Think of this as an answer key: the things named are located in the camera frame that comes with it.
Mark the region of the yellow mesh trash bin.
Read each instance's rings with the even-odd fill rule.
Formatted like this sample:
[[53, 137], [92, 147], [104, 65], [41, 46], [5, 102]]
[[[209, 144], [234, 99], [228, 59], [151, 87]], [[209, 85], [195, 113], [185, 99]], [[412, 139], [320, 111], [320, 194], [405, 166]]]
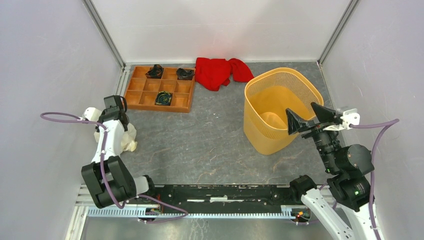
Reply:
[[288, 67], [267, 71], [244, 88], [243, 131], [258, 153], [274, 154], [297, 137], [288, 133], [286, 109], [312, 120], [311, 103], [324, 105], [324, 99], [299, 71]]

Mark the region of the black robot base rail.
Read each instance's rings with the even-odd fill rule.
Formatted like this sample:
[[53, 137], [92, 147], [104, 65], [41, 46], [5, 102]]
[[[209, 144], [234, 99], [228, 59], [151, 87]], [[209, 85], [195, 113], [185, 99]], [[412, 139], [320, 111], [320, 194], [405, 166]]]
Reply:
[[277, 184], [165, 184], [136, 197], [138, 204], [151, 204], [145, 216], [204, 219], [293, 219], [292, 208], [317, 185], [307, 175], [289, 185]]

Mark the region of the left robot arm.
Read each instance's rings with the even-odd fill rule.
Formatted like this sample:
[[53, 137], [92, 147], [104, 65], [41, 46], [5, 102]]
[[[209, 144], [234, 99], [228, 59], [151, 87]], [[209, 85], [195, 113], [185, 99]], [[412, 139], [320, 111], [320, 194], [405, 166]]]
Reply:
[[81, 168], [81, 175], [96, 207], [112, 205], [123, 208], [124, 202], [139, 197], [145, 204], [157, 198], [153, 180], [148, 176], [133, 178], [120, 155], [137, 147], [136, 131], [127, 116], [127, 101], [119, 95], [104, 99], [104, 110], [88, 107], [83, 120], [97, 124], [94, 133], [97, 148], [90, 164]]

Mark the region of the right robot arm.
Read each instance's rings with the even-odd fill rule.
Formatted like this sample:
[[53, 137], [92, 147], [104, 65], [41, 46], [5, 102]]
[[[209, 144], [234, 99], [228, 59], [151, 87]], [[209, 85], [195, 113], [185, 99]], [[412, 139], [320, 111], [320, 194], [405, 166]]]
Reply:
[[317, 122], [303, 119], [287, 108], [287, 131], [289, 135], [300, 133], [304, 139], [313, 139], [325, 172], [333, 176], [327, 179], [327, 186], [349, 224], [324, 200], [320, 189], [307, 175], [289, 183], [289, 199], [308, 207], [333, 239], [382, 239], [374, 213], [373, 188], [366, 178], [375, 169], [372, 152], [361, 144], [341, 146], [337, 139], [339, 131], [350, 130], [360, 123], [357, 109], [337, 111], [315, 102], [311, 107]]

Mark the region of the pale yellow plastic trash bag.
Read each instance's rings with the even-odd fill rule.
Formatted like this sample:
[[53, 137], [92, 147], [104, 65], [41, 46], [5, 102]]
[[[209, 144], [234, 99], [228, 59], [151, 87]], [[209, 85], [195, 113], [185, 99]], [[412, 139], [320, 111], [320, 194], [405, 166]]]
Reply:
[[104, 131], [103, 127], [97, 127], [97, 131], [94, 132], [94, 139], [97, 143], [102, 144], [103, 138], [105, 137], [105, 151], [112, 151], [116, 155], [122, 152], [133, 152], [137, 148], [137, 142], [135, 140], [137, 130], [129, 123], [127, 128], [119, 120], [109, 120], [103, 123], [107, 128]]

